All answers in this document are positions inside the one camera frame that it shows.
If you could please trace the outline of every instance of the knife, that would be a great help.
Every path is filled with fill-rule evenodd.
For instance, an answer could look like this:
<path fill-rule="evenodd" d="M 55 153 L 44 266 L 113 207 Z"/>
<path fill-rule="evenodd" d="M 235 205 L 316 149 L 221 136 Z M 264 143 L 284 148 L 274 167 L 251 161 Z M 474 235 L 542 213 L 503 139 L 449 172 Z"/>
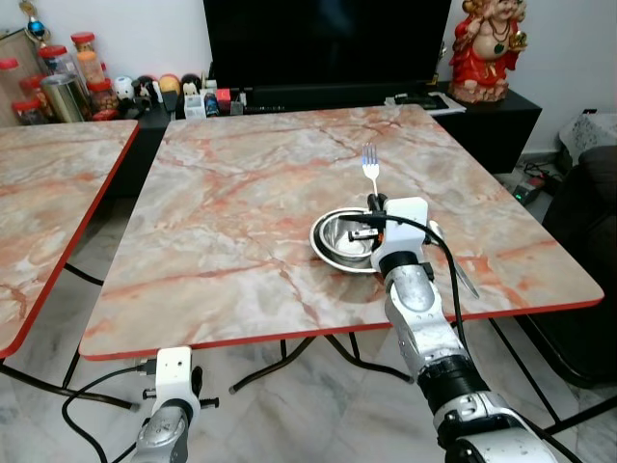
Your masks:
<path fill-rule="evenodd" d="M 439 238 L 445 241 L 445 236 L 443 234 L 442 227 L 440 227 L 440 225 L 437 222 L 435 222 L 434 220 L 431 220 L 428 223 L 428 227 L 429 229 L 433 231 L 434 234 L 436 234 Z M 479 299 L 480 294 L 478 293 L 477 289 L 475 288 L 475 286 L 473 285 L 473 283 L 467 276 L 467 273 L 465 273 L 465 270 L 463 270 L 463 267 L 461 267 L 461 265 L 459 264 L 459 262 L 456 261 L 456 259 L 454 259 L 454 268 L 456 269 L 456 274 L 461 280 L 461 282 L 463 283 L 463 285 L 465 285 L 465 287 L 471 292 L 471 294 L 473 294 L 473 296 L 476 299 Z"/>

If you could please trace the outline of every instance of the red table edge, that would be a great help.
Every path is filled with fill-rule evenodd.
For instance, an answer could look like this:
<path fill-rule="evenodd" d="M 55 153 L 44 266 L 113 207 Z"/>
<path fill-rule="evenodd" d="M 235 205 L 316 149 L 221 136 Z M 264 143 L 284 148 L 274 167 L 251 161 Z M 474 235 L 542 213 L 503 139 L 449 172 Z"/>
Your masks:
<path fill-rule="evenodd" d="M 593 307 L 604 299 L 604 296 L 592 300 L 592 301 L 583 301 L 583 302 L 575 302 L 572 304 L 557 304 L 554 306 L 544 306 L 538 308 L 526 308 L 526 309 L 516 309 L 513 311 L 505 311 L 499 312 L 498 316 L 487 316 L 487 313 L 472 313 L 468 315 L 463 315 L 463 320 L 480 320 L 487 318 L 501 318 L 504 316 L 514 316 L 514 315 L 531 315 L 537 313 L 548 313 L 548 312 L 562 312 L 573 309 L 584 309 L 586 307 Z M 448 321 L 454 321 L 454 315 L 447 317 Z M 201 342 L 197 344 L 189 344 L 193 350 L 211 348 L 211 347 L 227 347 L 231 345 L 241 345 L 241 344 L 252 344 L 257 342 L 267 342 L 272 340 L 294 340 L 298 338 L 312 338 L 317 336 L 326 336 L 326 335 L 344 335 L 347 333 L 358 333 L 362 331 L 372 331 L 372 330 L 385 330 L 391 328 L 392 325 L 388 323 L 374 323 L 369 325 L 357 325 L 357 326 L 344 326 L 340 328 L 332 328 L 327 330 L 312 330 L 312 331 L 298 331 L 293 333 L 281 334 L 281 335 L 267 335 L 267 336 L 255 336 L 252 338 L 239 338 L 236 340 L 214 340 L 210 342 Z M 133 352 L 118 352 L 115 354 L 101 354 L 101 355 L 91 355 L 85 354 L 81 351 L 81 342 L 79 344 L 79 354 L 88 361 L 106 361 L 106 360 L 122 360 L 122 359 L 132 359 L 132 358 L 145 358 L 145 357 L 155 357 L 156 353 L 159 349 L 148 349 L 148 350 L 137 350 Z"/>
<path fill-rule="evenodd" d="M 84 218 L 79 224 L 79 227 L 77 227 L 75 234 L 68 242 L 67 248 L 60 256 L 60 260 L 58 260 L 58 263 L 52 270 L 51 275 L 49 275 L 49 278 L 47 279 L 45 286 L 42 288 L 39 294 L 39 297 L 37 298 L 34 305 L 32 306 L 32 310 L 30 311 L 30 313 L 28 313 L 28 316 L 26 316 L 26 319 L 21 325 L 19 332 L 14 337 L 13 342 L 11 342 L 11 344 L 9 344 L 4 349 L 0 350 L 0 359 L 6 359 L 7 357 L 13 355 L 17 351 L 17 349 L 21 347 L 21 344 L 26 339 L 26 336 L 28 336 L 28 333 L 30 332 L 30 328 L 32 328 L 33 323 L 35 322 L 35 320 L 37 319 L 37 316 L 39 315 L 40 309 L 44 305 L 45 300 L 47 299 L 47 296 L 51 292 L 51 289 L 56 284 L 56 280 L 58 280 L 58 277 L 60 276 L 60 272 L 62 272 L 62 270 L 65 268 L 65 263 L 67 263 L 68 258 L 73 252 L 73 249 L 79 242 L 79 239 L 81 238 L 82 234 L 84 234 L 84 231 L 86 230 L 86 226 L 90 222 L 90 219 L 92 218 L 94 214 L 94 211 L 98 207 L 98 204 L 102 200 L 103 195 L 107 191 L 107 188 L 109 187 L 109 184 L 114 178 L 114 175 L 116 174 L 116 171 L 118 170 L 118 167 L 121 165 L 122 161 L 124 160 L 124 157 L 126 156 L 126 153 L 128 152 L 128 149 L 133 144 L 133 141 L 135 140 L 135 137 L 137 136 L 138 131 L 139 131 L 139 125 L 136 124 L 135 128 L 133 129 L 133 132 L 128 137 L 128 140 L 126 140 L 126 143 L 124 144 L 124 148 L 122 149 L 120 155 L 118 156 L 118 159 L 116 159 L 114 166 L 112 167 L 111 171 L 109 171 L 107 178 L 105 178 L 105 181 L 103 182 L 100 189 L 98 190 L 98 193 L 94 197 L 93 203 L 91 204 L 90 208 L 86 212 L 86 215 L 84 215 Z"/>

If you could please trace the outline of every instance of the red figurine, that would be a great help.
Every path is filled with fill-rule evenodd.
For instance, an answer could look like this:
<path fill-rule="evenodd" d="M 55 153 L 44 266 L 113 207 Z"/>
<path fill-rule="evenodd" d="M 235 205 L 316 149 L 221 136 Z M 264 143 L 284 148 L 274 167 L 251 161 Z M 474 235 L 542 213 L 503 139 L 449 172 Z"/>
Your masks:
<path fill-rule="evenodd" d="M 508 91 L 506 70 L 516 68 L 527 47 L 527 35 L 519 31 L 524 20 L 524 0 L 467 0 L 469 17 L 456 28 L 454 66 L 450 92 L 468 103 L 498 101 Z"/>

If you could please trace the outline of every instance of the glass jar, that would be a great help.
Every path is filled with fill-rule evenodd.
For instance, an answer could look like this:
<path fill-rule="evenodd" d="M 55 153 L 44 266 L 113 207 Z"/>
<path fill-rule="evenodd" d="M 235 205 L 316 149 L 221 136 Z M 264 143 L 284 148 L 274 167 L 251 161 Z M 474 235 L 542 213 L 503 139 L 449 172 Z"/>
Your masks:
<path fill-rule="evenodd" d="M 77 32 L 70 36 L 77 52 L 94 51 L 94 34 L 92 32 Z"/>
<path fill-rule="evenodd" d="M 40 100 L 38 98 L 29 101 L 15 101 L 11 104 L 11 107 L 22 125 L 47 123 L 47 119 L 40 110 Z"/>
<path fill-rule="evenodd" d="M 26 77 L 19 82 L 21 90 L 28 99 L 38 98 L 40 100 L 40 110 L 48 119 L 54 118 L 54 110 L 51 109 L 47 96 L 40 87 L 40 82 L 46 76 L 44 74 L 35 74 L 30 77 Z"/>
<path fill-rule="evenodd" d="M 62 45 L 44 46 L 39 50 L 39 56 L 47 66 L 47 73 L 52 74 L 75 74 L 77 68 L 73 59 Z"/>
<path fill-rule="evenodd" d="M 79 67 L 89 84 L 100 84 L 105 81 L 103 69 L 98 61 L 98 56 L 93 51 L 80 51 L 77 53 Z"/>
<path fill-rule="evenodd" d="M 88 90 L 91 92 L 92 104 L 95 112 L 118 108 L 118 97 L 112 90 L 111 80 L 105 79 L 100 84 L 91 84 L 89 82 Z"/>
<path fill-rule="evenodd" d="M 19 86 L 19 81 L 27 77 L 27 72 L 19 65 L 18 60 L 9 58 L 0 60 L 0 87 L 13 101 L 26 99 L 26 95 Z"/>

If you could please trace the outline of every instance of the white wall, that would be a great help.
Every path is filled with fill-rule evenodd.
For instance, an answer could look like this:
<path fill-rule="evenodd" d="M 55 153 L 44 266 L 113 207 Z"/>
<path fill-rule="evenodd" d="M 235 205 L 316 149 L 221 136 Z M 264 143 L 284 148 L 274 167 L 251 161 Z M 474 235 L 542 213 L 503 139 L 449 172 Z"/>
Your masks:
<path fill-rule="evenodd" d="M 0 0 L 0 28 L 19 27 L 17 0 Z M 70 34 L 96 33 L 96 46 L 112 76 L 208 69 L 211 53 L 202 0 L 36 0 L 54 42 L 71 47 Z M 512 88 L 542 106 L 526 151 L 554 150 L 557 130 L 585 108 L 615 110 L 617 101 L 617 1 L 527 0 L 522 29 L 529 48 L 511 74 Z M 445 42 L 465 18 L 453 0 Z M 442 79 L 451 75 L 440 65 Z"/>

